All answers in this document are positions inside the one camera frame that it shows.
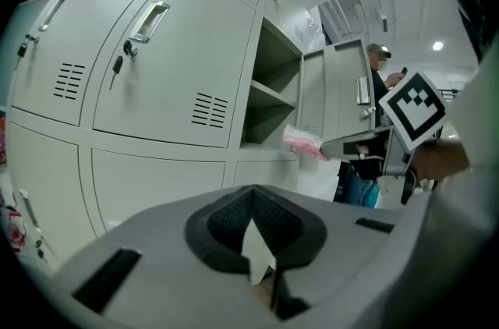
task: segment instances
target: locker shelf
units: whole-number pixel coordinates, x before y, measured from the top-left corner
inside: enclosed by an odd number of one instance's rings
[[[249,89],[248,108],[267,108],[271,106],[287,105],[295,108],[296,104],[286,100],[283,96],[255,80],[251,81]]]

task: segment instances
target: plastic bag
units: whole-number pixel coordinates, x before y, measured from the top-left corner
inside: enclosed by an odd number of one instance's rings
[[[301,129],[297,129],[294,126],[288,124],[284,129],[282,140],[292,145],[297,151],[315,157],[317,160],[330,160],[320,151],[322,139],[317,135],[302,131]]]

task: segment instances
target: key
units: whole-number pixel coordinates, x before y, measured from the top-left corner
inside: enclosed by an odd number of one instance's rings
[[[112,84],[115,82],[115,77],[119,74],[120,70],[122,69],[123,65],[123,57],[118,56],[118,58],[115,61],[115,64],[112,66],[112,78],[111,78],[111,85],[109,86],[109,90],[112,88]]]
[[[19,46],[19,49],[17,50],[17,55],[20,57],[20,58],[23,58],[24,55],[26,54],[26,50],[28,49],[28,45],[26,42],[23,42],[21,44],[21,46]]]

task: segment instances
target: person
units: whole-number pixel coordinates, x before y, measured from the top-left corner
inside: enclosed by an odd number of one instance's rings
[[[392,73],[385,81],[383,81],[378,73],[386,67],[387,58],[391,58],[391,53],[383,49],[379,44],[367,45],[367,57],[371,67],[371,74],[373,76],[373,91],[374,101],[376,104],[376,126],[380,126],[380,99],[388,93],[388,91],[404,79],[402,73]]]
[[[367,45],[367,57],[373,76],[373,92],[376,105],[376,126],[380,126],[380,99],[388,93],[388,91],[404,79],[402,73],[392,73],[385,81],[383,81],[378,73],[384,69],[387,64],[387,59],[391,58],[391,53],[386,48],[379,44]],[[356,170],[349,164],[345,175],[345,184],[343,185],[343,202],[356,206],[374,207],[377,202],[377,196],[380,192],[376,181],[360,178]]]

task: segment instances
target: gray surface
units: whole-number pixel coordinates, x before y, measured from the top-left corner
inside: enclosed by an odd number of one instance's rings
[[[104,317],[136,328],[276,324],[278,319],[255,297],[247,276],[211,270],[184,240],[187,218],[226,193],[207,193],[130,218],[77,253],[56,274],[57,283],[73,292],[117,249],[129,247],[143,256],[104,310]]]
[[[49,1],[31,30],[33,36],[40,36],[40,41],[36,47],[30,43],[22,64],[19,64],[12,105],[76,126],[80,121],[85,86],[102,44],[132,0],[65,0],[48,29],[39,32],[38,27],[57,1]],[[69,74],[60,72],[68,69],[63,64],[73,65],[71,73],[80,74],[71,76],[80,79],[67,78],[63,79],[66,84],[57,84],[56,81],[61,80],[58,75]],[[71,82],[79,86],[67,85]],[[63,91],[58,92],[55,87],[61,85]],[[64,89],[78,91],[74,94]],[[63,97],[54,96],[56,92]]]
[[[139,53],[124,61],[111,90],[115,57],[108,63],[94,128],[150,140],[227,147],[255,11],[240,0],[149,0],[146,5],[157,1],[171,8],[146,44],[132,41]],[[142,10],[117,48],[141,14]],[[196,102],[197,97],[212,103]],[[215,105],[221,103],[215,98],[225,101],[226,108]],[[209,120],[193,119],[194,115]]]
[[[10,81],[17,61],[17,50],[30,32],[34,20],[48,0],[30,0],[16,7],[0,40],[0,106],[7,106]]]

